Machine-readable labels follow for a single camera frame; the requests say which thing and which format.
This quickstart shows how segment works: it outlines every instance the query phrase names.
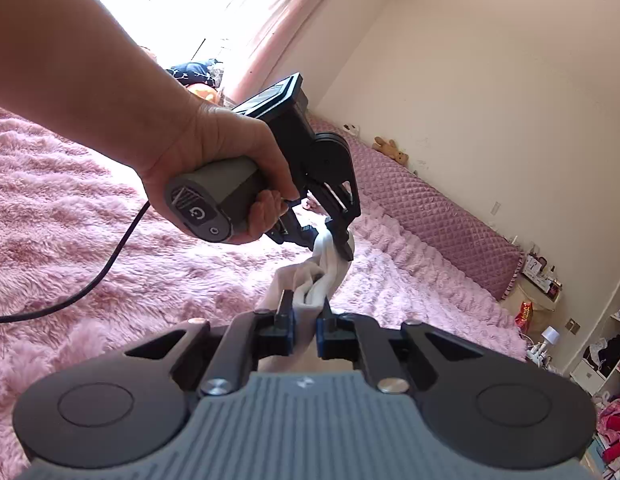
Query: curtain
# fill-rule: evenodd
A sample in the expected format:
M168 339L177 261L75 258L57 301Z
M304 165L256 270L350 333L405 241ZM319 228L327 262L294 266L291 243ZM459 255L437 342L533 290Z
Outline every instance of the curtain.
M223 13L233 56L225 94L240 103L258 93L311 13L323 0L232 0Z

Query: bed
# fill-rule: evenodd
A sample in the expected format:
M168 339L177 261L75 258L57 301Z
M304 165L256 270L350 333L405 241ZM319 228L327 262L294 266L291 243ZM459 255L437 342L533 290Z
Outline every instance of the bed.
M497 302L518 270L516 248L395 162L346 139L362 215L352 224L355 260L332 305L390 327L418 318L523 359L514 319ZM41 308L84 286L144 200L126 168L0 109L0 314ZM323 223L317 213L298 214L301 223ZM0 325L0 479L26 464L11 410L33 381L184 319L228 323L260 300L275 269L308 255L266 237L241 247L207 244L150 209L91 294L56 315Z

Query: dark blue pillow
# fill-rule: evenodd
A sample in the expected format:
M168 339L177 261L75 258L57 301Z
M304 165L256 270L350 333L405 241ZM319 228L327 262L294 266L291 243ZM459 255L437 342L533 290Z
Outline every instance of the dark blue pillow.
M208 59L203 62L189 61L165 70L183 86L204 83L212 88L217 88L215 78L210 74L209 67L218 62L218 59Z

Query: electrical outlet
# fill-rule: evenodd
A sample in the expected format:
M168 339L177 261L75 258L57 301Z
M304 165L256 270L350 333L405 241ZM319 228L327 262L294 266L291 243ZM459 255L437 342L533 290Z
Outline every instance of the electrical outlet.
M576 334L581 328L581 325L570 317L568 322L565 324L565 328L567 328L570 333Z
M354 136L354 137L359 137L360 136L360 129L357 125L355 124L343 124L343 126L341 126L344 130L347 131L347 133L349 133L350 135Z

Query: stuffed toy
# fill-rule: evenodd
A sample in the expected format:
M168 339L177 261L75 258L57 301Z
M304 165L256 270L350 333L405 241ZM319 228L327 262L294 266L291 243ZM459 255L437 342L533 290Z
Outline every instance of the stuffed toy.
M375 143L372 147L377 151L383 153L385 156L389 156L392 160L395 160L400 165L405 166L408 163L408 155L404 152L400 152L396 147L396 142L390 139L385 142L381 137L375 137Z

